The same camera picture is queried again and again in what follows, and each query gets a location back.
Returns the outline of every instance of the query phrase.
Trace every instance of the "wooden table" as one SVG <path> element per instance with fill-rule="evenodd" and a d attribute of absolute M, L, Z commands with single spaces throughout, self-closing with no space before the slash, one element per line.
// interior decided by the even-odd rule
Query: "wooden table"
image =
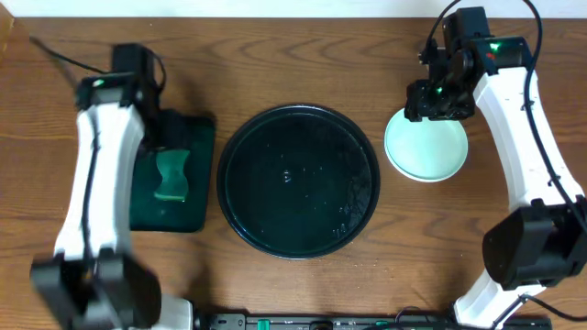
<path fill-rule="evenodd" d="M 217 117 L 205 229 L 134 233 L 138 258 L 167 293 L 207 311 L 396 314 L 406 305 L 441 310 L 483 269 L 483 233 L 508 215 L 507 191 L 482 115 L 463 123 L 470 150 L 459 173 L 420 183 L 383 151 L 405 87 L 426 76 L 415 57 L 431 19 L 21 19 L 0 69 L 0 327 L 55 324 L 31 290 L 33 255 L 51 253 L 66 215 L 76 158 L 72 91 L 28 45 L 27 30 L 79 61 L 108 68 L 109 45 L 141 42 L 169 73 L 162 105 Z M 521 35 L 529 20 L 493 20 L 493 34 Z M 547 20 L 538 65 L 543 105 L 575 179 L 587 187 L 587 22 Z M 77 71 L 78 77 L 86 73 Z M 228 226 L 216 198 L 218 157 L 235 130 L 275 105 L 327 105 L 354 120 L 377 153 L 377 210 L 354 242 L 327 257 L 288 261 L 250 247 Z M 541 298 L 585 314 L 587 275 Z M 526 314 L 544 314 L 535 305 Z M 553 318 L 557 329 L 579 329 Z"/>

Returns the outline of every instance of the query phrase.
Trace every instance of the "green sponge tray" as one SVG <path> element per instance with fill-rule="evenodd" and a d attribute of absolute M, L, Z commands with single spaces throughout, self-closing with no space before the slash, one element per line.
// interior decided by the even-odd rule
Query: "green sponge tray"
<path fill-rule="evenodd" d="M 214 123 L 185 117 L 189 149 L 153 152 L 137 158 L 130 196 L 130 229 L 192 233 L 204 227 Z"/>

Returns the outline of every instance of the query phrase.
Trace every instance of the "round black tray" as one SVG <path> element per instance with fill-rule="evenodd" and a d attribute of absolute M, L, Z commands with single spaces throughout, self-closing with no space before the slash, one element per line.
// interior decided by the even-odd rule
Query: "round black tray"
<path fill-rule="evenodd" d="M 350 242 L 377 204 L 380 175 L 367 137 L 324 107 L 256 115 L 228 141 L 217 192 L 235 231 L 274 256 L 308 259 Z"/>

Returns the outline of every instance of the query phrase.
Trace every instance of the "green sponge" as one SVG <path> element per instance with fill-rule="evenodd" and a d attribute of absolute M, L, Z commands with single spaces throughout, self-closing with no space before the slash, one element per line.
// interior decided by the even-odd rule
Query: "green sponge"
<path fill-rule="evenodd" d="M 184 202 L 189 191 L 183 175 L 183 165 L 190 150 L 174 149 L 157 153 L 157 168 L 161 174 L 161 185 L 155 191 L 155 198 L 161 201 Z"/>

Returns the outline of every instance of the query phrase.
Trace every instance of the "white bowl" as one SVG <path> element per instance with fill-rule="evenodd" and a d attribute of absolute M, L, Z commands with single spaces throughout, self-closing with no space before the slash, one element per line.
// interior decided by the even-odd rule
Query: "white bowl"
<path fill-rule="evenodd" d="M 469 143 L 459 121 L 412 123 L 398 111 L 385 129 L 385 152 L 393 166 L 408 178 L 439 182 L 459 171 L 467 158 Z"/>

